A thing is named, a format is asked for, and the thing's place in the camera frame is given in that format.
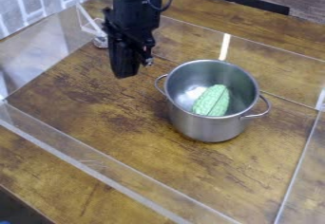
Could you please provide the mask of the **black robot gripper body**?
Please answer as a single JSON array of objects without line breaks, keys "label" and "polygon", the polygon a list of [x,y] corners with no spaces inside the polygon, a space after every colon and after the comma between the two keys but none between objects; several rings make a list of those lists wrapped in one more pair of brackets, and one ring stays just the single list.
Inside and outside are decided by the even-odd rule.
[{"label": "black robot gripper body", "polygon": [[112,0],[103,9],[104,31],[116,41],[130,41],[139,47],[152,47],[152,31],[160,24],[163,0]]}]

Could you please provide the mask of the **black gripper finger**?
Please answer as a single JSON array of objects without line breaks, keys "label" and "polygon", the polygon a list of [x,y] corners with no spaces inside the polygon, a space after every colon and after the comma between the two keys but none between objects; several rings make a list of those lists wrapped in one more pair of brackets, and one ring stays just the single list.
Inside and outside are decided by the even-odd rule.
[{"label": "black gripper finger", "polygon": [[122,59],[120,59],[120,44],[116,38],[108,36],[108,49],[111,58],[111,67],[114,73],[122,72]]},{"label": "black gripper finger", "polygon": [[152,64],[152,47],[152,39],[143,43],[123,40],[112,42],[112,73],[118,79],[135,76],[139,65]]}]

